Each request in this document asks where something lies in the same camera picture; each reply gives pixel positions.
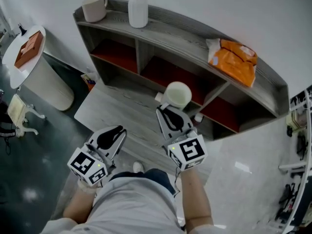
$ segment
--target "orange bag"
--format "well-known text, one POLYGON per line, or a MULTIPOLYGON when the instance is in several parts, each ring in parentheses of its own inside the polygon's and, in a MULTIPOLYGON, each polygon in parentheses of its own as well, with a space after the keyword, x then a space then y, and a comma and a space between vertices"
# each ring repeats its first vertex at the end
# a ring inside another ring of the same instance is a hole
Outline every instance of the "orange bag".
POLYGON ((255 80, 257 54, 241 43, 223 39, 206 39, 208 63, 235 80, 252 87, 255 80))

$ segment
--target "gray wooden shelving unit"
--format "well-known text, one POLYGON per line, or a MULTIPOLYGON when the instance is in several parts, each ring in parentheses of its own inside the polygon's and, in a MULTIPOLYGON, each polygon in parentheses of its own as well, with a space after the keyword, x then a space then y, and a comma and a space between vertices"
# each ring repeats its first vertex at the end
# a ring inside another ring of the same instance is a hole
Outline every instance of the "gray wooden shelving unit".
POLYGON ((107 9, 106 18, 97 23, 86 22, 81 7, 74 12, 104 84, 116 75, 160 92, 172 81, 186 83, 193 98, 185 111, 205 116, 198 128, 210 139, 244 132, 289 111, 286 82, 262 59, 258 58, 252 88, 208 64, 205 39, 233 40, 221 32, 153 6, 149 6, 148 25, 135 29, 129 24, 126 1, 109 0, 107 9))

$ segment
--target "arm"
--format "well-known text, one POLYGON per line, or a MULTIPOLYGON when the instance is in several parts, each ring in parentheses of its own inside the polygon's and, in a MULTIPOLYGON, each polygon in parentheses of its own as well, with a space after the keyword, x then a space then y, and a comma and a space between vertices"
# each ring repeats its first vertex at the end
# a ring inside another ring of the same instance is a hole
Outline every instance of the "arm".
POLYGON ((78 187, 75 195, 63 212, 63 217, 70 218, 77 224, 87 221, 96 195, 97 185, 92 188, 87 188, 86 185, 84 186, 85 189, 81 189, 80 186, 78 187))
POLYGON ((183 210, 187 233, 197 226, 213 225, 209 200, 195 168, 181 173, 183 210))

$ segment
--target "white sneaker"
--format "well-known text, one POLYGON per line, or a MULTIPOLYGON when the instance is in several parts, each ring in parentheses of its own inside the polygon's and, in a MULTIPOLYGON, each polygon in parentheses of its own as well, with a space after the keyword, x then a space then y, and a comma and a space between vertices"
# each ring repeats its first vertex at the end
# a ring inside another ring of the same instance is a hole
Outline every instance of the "white sneaker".
POLYGON ((142 165, 141 162, 136 161, 133 163, 133 172, 136 174, 139 172, 142 172, 142 173, 144 172, 144 166, 142 165))
POLYGON ((23 137, 24 135, 25 135, 25 132, 22 131, 20 128, 16 128, 16 129, 15 129, 15 136, 16 136, 17 138, 23 137))

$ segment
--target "gray shirt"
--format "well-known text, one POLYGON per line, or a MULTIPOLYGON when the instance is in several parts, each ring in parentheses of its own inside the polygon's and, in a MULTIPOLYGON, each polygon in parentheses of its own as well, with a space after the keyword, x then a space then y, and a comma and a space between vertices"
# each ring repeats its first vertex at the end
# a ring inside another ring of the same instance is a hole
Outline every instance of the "gray shirt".
MULTIPOLYGON (((205 225, 192 234, 216 234, 205 225)), ((69 218, 49 221, 42 234, 183 234, 174 197, 162 185, 146 178, 116 178, 99 191, 86 223, 69 218)))

